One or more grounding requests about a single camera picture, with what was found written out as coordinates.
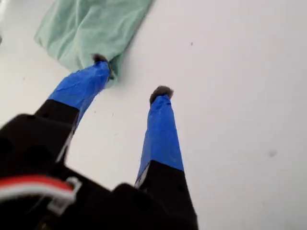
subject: wire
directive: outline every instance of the wire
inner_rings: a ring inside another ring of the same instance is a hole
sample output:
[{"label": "wire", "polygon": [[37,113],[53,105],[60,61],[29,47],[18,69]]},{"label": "wire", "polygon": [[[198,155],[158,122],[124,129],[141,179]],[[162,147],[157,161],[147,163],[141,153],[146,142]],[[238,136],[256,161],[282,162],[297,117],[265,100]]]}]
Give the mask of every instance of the wire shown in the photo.
[{"label": "wire", "polygon": [[0,179],[0,202],[20,196],[49,196],[73,203],[75,193],[67,183],[58,179],[42,176],[13,176]]}]

